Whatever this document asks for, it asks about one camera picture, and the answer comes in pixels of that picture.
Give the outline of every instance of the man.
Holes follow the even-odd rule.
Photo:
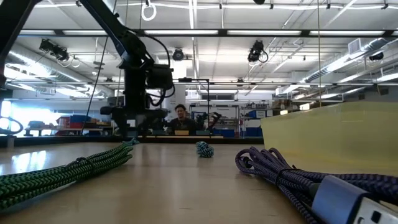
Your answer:
[[[179,104],[175,107],[177,118],[171,120],[169,127],[172,134],[175,130],[187,130],[189,135],[194,135],[197,130],[197,124],[194,120],[187,118],[187,109],[184,105]]]

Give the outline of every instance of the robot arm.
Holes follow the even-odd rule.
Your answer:
[[[5,85],[5,59],[11,50],[19,32],[24,26],[34,6],[41,0],[3,0],[0,5],[0,27],[2,41],[0,42],[0,87]],[[135,116],[158,118],[167,115],[166,111],[148,110],[151,103],[146,94],[146,87],[160,88],[163,93],[174,87],[170,64],[157,65],[146,50],[145,44],[131,30],[118,21],[103,1],[80,0],[80,3],[94,17],[113,41],[118,54],[122,58],[120,69],[124,69],[124,106],[105,107],[102,114],[112,114],[123,136],[127,134],[126,120]]]

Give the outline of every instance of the ceiling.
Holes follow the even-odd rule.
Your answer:
[[[321,9],[303,10],[304,7],[317,6],[314,0],[273,0],[274,8],[249,9],[255,4],[252,0],[221,0],[223,9],[219,9],[219,0],[197,0],[197,14],[193,10],[190,19],[189,1],[170,0],[155,1],[157,14],[151,21],[141,18],[142,1],[117,1],[116,12],[125,25],[132,29],[363,29],[382,30],[398,28],[398,0],[388,0],[387,9],[364,9],[381,7],[383,0],[357,0],[342,12],[342,7],[352,2],[351,0],[330,0],[331,9],[322,8],[328,1],[319,0]],[[114,0],[104,0],[107,5],[113,6]],[[24,29],[101,29],[84,7],[78,7],[75,0],[58,1],[43,0],[32,11]],[[150,16],[150,9],[145,15]],[[244,78],[246,82],[298,82],[309,75],[309,71],[338,58],[348,51],[348,44],[355,38],[324,38],[318,46],[317,38],[272,38],[272,37],[196,37],[198,54],[198,78],[209,78],[214,82],[235,82]],[[93,61],[99,61],[106,38],[94,37],[51,37],[51,41],[75,55],[80,60],[80,65],[69,69],[95,80],[96,75]],[[193,54],[193,40],[191,37],[159,37],[168,50],[183,49],[185,54]],[[249,49],[256,40],[262,40],[269,54],[267,63],[255,66],[253,69],[248,64]],[[43,54],[39,50],[42,39],[40,37],[19,37],[17,44]],[[164,49],[153,40],[142,40],[152,55],[164,55]],[[386,58],[395,58],[397,50],[395,45],[385,49]],[[119,79],[119,55],[114,45],[109,41],[106,45],[104,56],[104,70],[100,72],[100,81],[107,78]],[[187,76],[194,77],[192,61],[187,63]],[[368,62],[366,69],[372,65],[384,62]],[[329,74],[329,82],[338,82],[339,79],[365,70],[364,60],[351,63],[334,73]],[[275,89],[276,86],[259,86],[258,89]]]

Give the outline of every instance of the purple braided cable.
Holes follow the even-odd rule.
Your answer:
[[[314,189],[328,175],[334,175],[363,190],[372,193],[379,200],[398,205],[398,178],[379,174],[327,174],[307,172],[291,168],[282,154],[274,148],[257,150],[243,149],[235,157],[238,169],[247,174],[258,175],[278,188],[294,204],[308,223],[318,223],[310,207]]]

